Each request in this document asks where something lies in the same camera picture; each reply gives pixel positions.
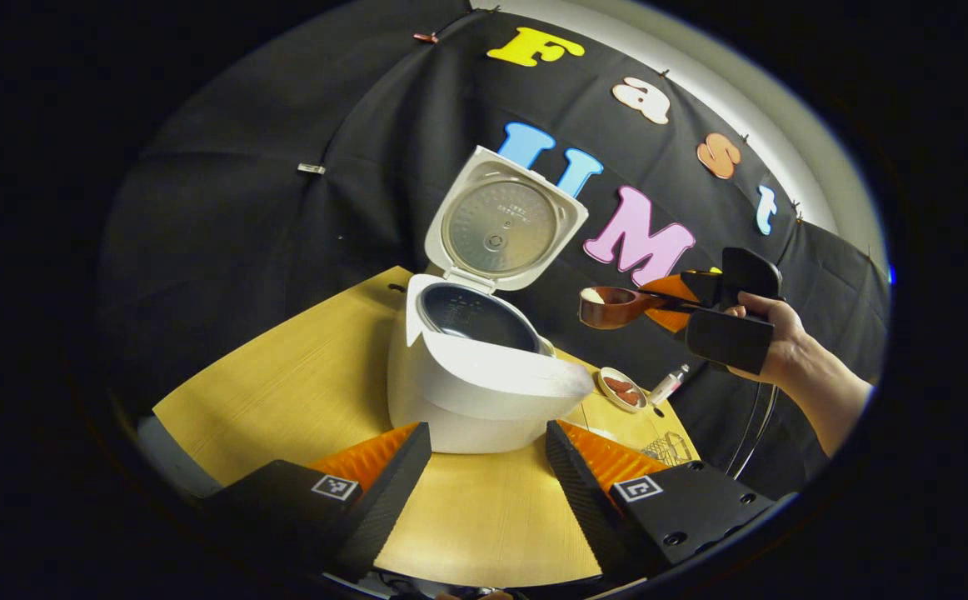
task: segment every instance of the rice cooker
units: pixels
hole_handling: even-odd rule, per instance
[[[587,209],[540,174],[477,147],[436,212],[388,353],[392,425],[428,422],[434,452],[500,453],[540,437],[594,383],[556,357],[495,290],[540,277]],[[575,303],[569,310],[576,310]]]

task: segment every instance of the black inner pot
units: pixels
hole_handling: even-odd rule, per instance
[[[435,329],[459,338],[540,352],[540,338],[521,315],[486,293],[453,283],[436,283],[421,292],[421,312]]]

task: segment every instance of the letter m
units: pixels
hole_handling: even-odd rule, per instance
[[[612,263],[614,249],[621,243],[621,257],[617,261],[617,270],[621,273],[647,259],[647,264],[632,274],[637,286],[667,277],[685,250],[695,246],[695,237],[680,223],[651,235],[651,200],[630,186],[621,186],[617,195],[621,197],[617,212],[599,237],[584,242],[584,252],[598,262]]]

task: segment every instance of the small dish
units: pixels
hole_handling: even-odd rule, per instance
[[[630,403],[622,400],[620,396],[617,396],[617,391],[613,390],[610,385],[606,384],[606,377],[616,379],[617,381],[622,381],[623,383],[631,384],[632,389],[630,391],[636,392],[636,394],[640,396],[640,402],[637,402],[636,406],[632,406]],[[609,366],[606,366],[599,369],[597,379],[599,382],[599,388],[602,388],[603,394],[605,394],[607,398],[610,398],[611,403],[615,403],[618,408],[626,411],[626,413],[637,413],[637,411],[641,411],[647,407],[647,394],[640,389],[639,385],[636,385],[634,381],[629,379],[625,373],[617,371],[615,368],[609,368]]]

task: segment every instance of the wooden table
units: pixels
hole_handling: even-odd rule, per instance
[[[279,324],[203,369],[154,407],[223,486],[271,460],[308,464],[392,428],[388,341],[411,274],[393,268]],[[559,350],[560,358],[598,369]],[[698,459],[668,402],[630,414],[596,391],[566,420],[630,448]],[[544,453],[544,439],[496,455],[433,453],[378,568],[474,586],[544,585],[601,571]]]

